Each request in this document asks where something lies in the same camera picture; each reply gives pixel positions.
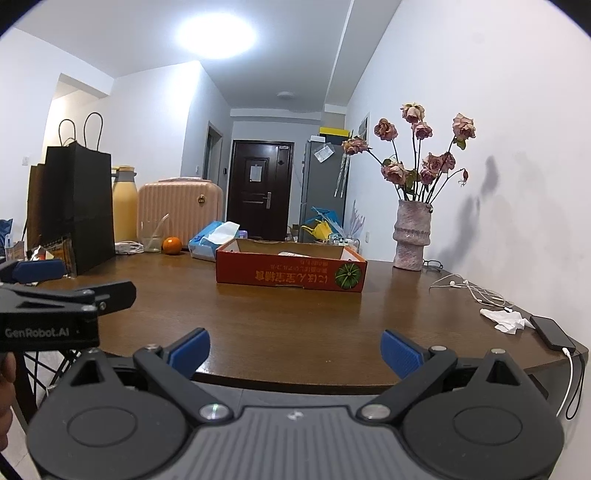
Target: bag handle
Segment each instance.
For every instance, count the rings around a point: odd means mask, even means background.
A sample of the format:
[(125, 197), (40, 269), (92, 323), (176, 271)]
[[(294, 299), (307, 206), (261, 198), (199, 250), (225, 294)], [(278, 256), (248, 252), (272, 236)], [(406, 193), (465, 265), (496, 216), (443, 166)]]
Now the bag handle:
[(103, 124), (105, 123), (103, 120), (103, 116), (99, 113), (99, 112), (92, 112), (90, 113), (87, 117), (86, 117), (86, 121), (84, 122), (84, 130), (83, 130), (83, 134), (84, 134), (84, 146), (86, 147), (86, 124), (88, 123), (88, 119), (93, 116), (93, 115), (98, 115), (100, 117), (100, 131), (99, 131), (99, 139), (96, 141), (96, 151), (99, 151), (99, 145), (100, 145), (100, 136), (103, 134)]
[(64, 118), (61, 122), (60, 125), (57, 127), (57, 136), (60, 137), (60, 146), (64, 146), (64, 142), (61, 141), (61, 125), (63, 122), (70, 122), (72, 124), (72, 126), (74, 127), (74, 142), (76, 141), (76, 124), (69, 118)]

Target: ceiling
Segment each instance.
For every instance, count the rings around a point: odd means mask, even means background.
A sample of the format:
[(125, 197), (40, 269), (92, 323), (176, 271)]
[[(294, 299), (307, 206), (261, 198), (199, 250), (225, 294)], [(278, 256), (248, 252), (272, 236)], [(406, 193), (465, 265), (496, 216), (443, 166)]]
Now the ceiling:
[[(314, 112), (327, 99), (348, 103), (399, 2), (45, 0), (17, 27), (112, 77), (196, 59), (233, 108)], [(254, 28), (254, 48), (230, 59), (202, 60), (177, 45), (184, 20), (220, 11)], [(357, 21), (359, 14), (363, 21)], [(327, 94), (329, 85), (336, 93)], [(280, 91), (295, 98), (278, 99)]]

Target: pink suitcase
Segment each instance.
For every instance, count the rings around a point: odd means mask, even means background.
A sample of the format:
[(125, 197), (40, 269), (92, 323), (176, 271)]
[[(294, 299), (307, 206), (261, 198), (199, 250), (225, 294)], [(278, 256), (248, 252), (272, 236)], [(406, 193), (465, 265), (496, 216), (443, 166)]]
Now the pink suitcase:
[(177, 236), (186, 247), (204, 227), (223, 217), (222, 189), (211, 180), (180, 177), (147, 183), (138, 192), (138, 233), (141, 222), (160, 220), (164, 237)]

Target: cardboard box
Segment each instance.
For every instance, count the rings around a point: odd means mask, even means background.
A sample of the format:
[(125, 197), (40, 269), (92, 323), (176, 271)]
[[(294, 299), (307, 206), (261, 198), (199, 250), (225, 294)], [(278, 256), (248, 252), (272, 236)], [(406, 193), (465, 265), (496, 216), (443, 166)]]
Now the cardboard box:
[(348, 247), (233, 239), (217, 249), (219, 283), (360, 292), (366, 270)]

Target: door handle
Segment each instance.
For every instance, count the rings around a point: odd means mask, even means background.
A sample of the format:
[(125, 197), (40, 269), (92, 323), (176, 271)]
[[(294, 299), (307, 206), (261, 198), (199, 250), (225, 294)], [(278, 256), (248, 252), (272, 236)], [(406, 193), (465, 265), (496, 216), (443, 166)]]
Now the door handle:
[(267, 210), (271, 208), (271, 192), (267, 192), (267, 196), (262, 199), (267, 201)]

